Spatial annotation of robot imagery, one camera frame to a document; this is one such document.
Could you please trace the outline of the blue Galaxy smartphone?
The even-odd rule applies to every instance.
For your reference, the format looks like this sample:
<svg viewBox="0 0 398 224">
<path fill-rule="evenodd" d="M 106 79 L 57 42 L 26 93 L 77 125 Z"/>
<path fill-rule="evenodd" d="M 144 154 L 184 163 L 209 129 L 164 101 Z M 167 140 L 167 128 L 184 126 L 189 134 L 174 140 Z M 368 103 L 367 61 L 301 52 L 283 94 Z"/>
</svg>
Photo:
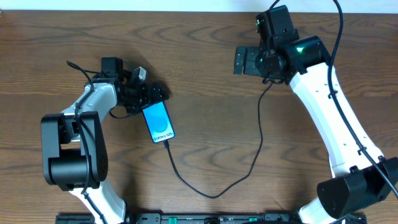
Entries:
<svg viewBox="0 0 398 224">
<path fill-rule="evenodd" d="M 151 105 L 143 109 L 142 112 L 153 143 L 175 137 L 175 131 L 164 102 Z"/>
</svg>

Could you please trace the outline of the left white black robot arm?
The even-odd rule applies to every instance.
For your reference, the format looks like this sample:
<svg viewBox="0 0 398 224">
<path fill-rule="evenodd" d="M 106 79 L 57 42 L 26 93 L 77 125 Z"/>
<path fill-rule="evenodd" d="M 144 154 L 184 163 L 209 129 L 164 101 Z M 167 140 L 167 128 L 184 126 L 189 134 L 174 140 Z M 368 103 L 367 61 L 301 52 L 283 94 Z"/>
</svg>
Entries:
<svg viewBox="0 0 398 224">
<path fill-rule="evenodd" d="M 136 223 L 137 216 L 113 189 L 101 122 L 122 106 L 127 116 L 168 100 L 169 92 L 146 80 L 142 67 L 126 70 L 118 57 L 103 57 L 98 72 L 73 62 L 87 78 L 82 95 L 67 109 L 40 123 L 44 178 L 79 198 L 89 214 L 57 215 L 56 223 Z"/>
</svg>

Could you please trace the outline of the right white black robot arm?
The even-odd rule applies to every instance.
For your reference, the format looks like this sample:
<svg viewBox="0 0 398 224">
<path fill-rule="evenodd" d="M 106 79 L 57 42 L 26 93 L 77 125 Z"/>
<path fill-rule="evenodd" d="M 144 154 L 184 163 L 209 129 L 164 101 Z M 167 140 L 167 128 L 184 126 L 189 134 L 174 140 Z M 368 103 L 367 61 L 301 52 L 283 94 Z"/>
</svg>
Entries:
<svg viewBox="0 0 398 224">
<path fill-rule="evenodd" d="M 234 73 L 286 84 L 309 112 L 328 151 L 331 179 L 300 208 L 301 223 L 348 223 L 354 213 L 396 194 L 397 159 L 370 140 L 336 77 L 335 54 L 315 36 L 301 38 L 286 6 L 256 16 L 261 41 L 236 49 Z"/>
</svg>

